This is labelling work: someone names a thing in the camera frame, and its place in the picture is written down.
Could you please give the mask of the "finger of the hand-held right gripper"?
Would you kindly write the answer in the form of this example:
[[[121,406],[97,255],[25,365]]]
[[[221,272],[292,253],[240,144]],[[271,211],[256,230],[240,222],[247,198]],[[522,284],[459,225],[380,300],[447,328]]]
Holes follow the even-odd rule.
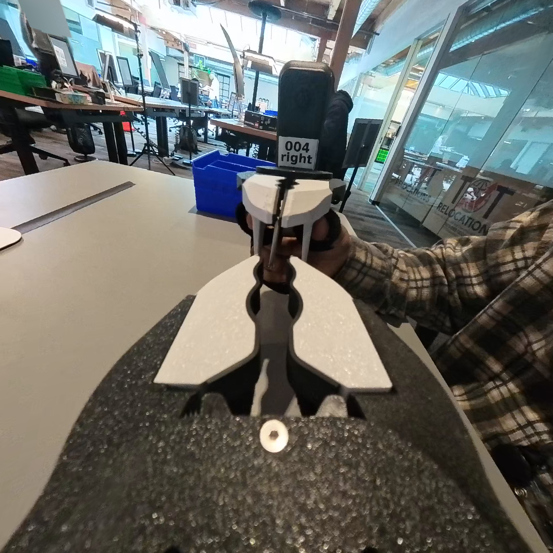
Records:
[[[332,190],[329,180],[300,179],[285,192],[281,228],[301,227],[301,260],[307,262],[314,224],[328,213]]]
[[[261,253],[266,230],[273,231],[272,242],[278,235],[282,192],[281,178],[276,175],[253,174],[242,184],[242,203],[252,222],[254,255]]]

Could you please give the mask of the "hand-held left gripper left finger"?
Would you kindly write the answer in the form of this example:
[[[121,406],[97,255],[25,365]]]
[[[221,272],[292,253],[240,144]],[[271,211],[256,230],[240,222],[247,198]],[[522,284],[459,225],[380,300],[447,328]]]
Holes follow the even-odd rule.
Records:
[[[260,373],[259,256],[248,257],[197,293],[154,378],[155,384],[199,389],[236,378],[254,387]]]

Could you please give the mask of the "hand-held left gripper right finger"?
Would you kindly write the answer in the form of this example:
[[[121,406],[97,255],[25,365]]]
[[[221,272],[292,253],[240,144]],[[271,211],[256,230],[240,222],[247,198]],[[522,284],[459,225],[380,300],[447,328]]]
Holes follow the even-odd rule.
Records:
[[[391,379],[352,297],[297,257],[289,260],[295,364],[347,393],[387,393]]]

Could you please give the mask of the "steel bolt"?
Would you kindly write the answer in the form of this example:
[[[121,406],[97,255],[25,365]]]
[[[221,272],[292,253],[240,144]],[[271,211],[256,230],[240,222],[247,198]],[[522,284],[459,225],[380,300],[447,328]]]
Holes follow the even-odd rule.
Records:
[[[286,195],[285,189],[279,188],[278,202],[276,206],[275,220],[273,224],[273,236],[272,236],[272,242],[271,242],[270,252],[269,252],[269,260],[266,265],[266,268],[268,270],[273,269],[274,259],[275,259],[276,251],[278,249],[280,232],[281,232],[282,212],[285,205],[285,195]]]

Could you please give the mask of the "blue plastic parts bin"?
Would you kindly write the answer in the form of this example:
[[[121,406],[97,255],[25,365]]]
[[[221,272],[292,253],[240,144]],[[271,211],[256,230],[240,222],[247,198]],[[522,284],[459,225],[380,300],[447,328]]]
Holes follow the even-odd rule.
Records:
[[[209,215],[234,218],[242,201],[237,174],[255,171],[258,166],[274,166],[273,162],[240,154],[222,154],[213,150],[192,160],[196,210]]]

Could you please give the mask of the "black equipment box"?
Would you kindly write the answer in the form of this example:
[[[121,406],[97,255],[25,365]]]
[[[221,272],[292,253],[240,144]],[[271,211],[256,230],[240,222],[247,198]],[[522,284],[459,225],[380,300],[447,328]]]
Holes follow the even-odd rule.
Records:
[[[276,132],[278,117],[268,117],[264,115],[264,112],[246,110],[243,122],[244,125],[251,128]]]

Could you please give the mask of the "curved white panel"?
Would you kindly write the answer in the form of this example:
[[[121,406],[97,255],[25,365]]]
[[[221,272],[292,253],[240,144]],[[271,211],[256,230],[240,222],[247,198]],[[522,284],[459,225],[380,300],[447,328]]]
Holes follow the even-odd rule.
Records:
[[[243,75],[243,66],[240,62],[239,56],[236,52],[236,49],[234,48],[231,38],[225,29],[225,27],[220,24],[220,27],[222,29],[222,32],[225,36],[225,39],[227,41],[229,50],[231,52],[232,56],[232,65],[233,65],[233,76],[234,76],[234,85],[235,85],[235,92],[236,96],[239,100],[244,100],[245,98],[245,82],[244,82],[244,75]]]

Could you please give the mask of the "wooden office desk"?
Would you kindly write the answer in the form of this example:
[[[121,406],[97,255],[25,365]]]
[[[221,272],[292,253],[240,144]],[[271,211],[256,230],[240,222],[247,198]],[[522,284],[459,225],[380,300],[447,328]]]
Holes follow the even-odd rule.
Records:
[[[212,119],[211,124],[216,129],[217,139],[227,145],[228,151],[238,154],[243,150],[246,156],[275,162],[277,153],[275,131],[251,127],[231,118]]]

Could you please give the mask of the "dark backpack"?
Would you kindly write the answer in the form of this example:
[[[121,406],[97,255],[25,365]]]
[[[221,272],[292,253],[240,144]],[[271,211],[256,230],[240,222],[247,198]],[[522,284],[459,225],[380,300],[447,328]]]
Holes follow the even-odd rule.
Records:
[[[178,151],[187,151],[191,154],[198,154],[197,134],[195,129],[189,125],[181,125],[176,134],[175,149]]]

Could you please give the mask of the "black floor lamp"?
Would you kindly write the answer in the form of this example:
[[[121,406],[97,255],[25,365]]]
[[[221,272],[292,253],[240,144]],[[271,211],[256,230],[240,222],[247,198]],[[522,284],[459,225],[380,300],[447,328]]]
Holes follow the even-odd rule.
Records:
[[[266,32],[266,24],[267,21],[274,23],[280,20],[281,18],[281,10],[279,7],[271,4],[269,1],[249,1],[248,2],[248,8],[249,10],[257,17],[261,19],[261,29],[260,29],[260,37],[259,37],[259,46],[258,46],[258,56],[263,55],[263,47],[264,47],[264,36]],[[253,86],[253,94],[252,94],[252,101],[250,105],[250,111],[256,111],[256,101],[257,101],[257,92],[258,92],[258,83],[259,83],[259,73],[260,70],[255,70],[255,77],[254,77],[254,86]]]

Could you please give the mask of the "black monitor on pole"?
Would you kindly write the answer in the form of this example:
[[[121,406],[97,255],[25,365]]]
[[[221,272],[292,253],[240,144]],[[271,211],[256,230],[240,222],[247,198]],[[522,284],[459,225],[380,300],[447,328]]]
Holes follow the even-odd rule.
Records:
[[[186,113],[186,120],[185,125],[189,125],[193,128],[192,125],[192,104],[196,104],[197,100],[193,100],[193,93],[198,91],[198,81],[192,80],[192,79],[182,79],[181,80],[181,100],[183,104],[186,104],[188,106]],[[189,154],[188,160],[184,159],[182,161],[182,167],[191,168],[192,165],[192,155]]]

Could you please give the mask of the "tripod light stand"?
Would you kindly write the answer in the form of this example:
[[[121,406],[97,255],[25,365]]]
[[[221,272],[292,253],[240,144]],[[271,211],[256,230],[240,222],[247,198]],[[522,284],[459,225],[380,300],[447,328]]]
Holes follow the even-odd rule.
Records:
[[[116,16],[105,10],[99,10],[93,17],[93,20],[96,23],[110,27],[113,31],[121,34],[130,34],[133,32],[135,38],[135,44],[137,49],[137,63],[139,68],[139,83],[140,83],[140,92],[142,99],[142,115],[144,121],[144,132],[145,132],[145,144],[142,149],[142,153],[137,155],[135,162],[143,155],[147,155],[148,159],[148,169],[151,170],[151,156],[154,156],[155,159],[169,172],[170,175],[176,176],[172,169],[164,162],[163,158],[158,153],[155,144],[149,138],[149,126],[148,126],[148,108],[146,104],[146,94],[144,89],[144,79],[143,79],[143,51],[139,39],[139,29],[138,24],[134,21],[124,18],[121,16]]]

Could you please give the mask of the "long wooden desk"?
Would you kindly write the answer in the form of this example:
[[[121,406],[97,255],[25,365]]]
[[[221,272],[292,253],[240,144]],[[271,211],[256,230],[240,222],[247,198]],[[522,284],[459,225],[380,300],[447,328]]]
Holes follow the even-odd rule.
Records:
[[[45,100],[33,96],[1,91],[1,132],[6,130],[11,140],[11,150],[17,153],[24,175],[39,172],[34,154],[43,159],[50,155],[38,152],[31,144],[31,135],[21,122],[17,110],[25,107],[46,109],[46,118],[61,127],[70,127],[78,123],[100,123],[107,145],[110,162],[128,165],[128,150],[123,130],[123,122],[133,121],[133,115],[142,112],[138,106],[121,102],[108,102],[104,105],[88,103],[76,105],[56,100]]]

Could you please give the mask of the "green storage bins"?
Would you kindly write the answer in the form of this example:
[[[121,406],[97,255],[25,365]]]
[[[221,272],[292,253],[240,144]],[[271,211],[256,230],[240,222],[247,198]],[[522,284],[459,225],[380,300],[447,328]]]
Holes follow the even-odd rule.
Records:
[[[1,91],[35,96],[35,88],[46,87],[45,78],[32,71],[12,66],[1,66]]]

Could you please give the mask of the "wooden support post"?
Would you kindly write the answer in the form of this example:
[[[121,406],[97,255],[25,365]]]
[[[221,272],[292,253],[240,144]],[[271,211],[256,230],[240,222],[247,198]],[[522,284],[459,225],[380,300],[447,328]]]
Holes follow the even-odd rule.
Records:
[[[345,1],[329,67],[337,90],[362,1]]]

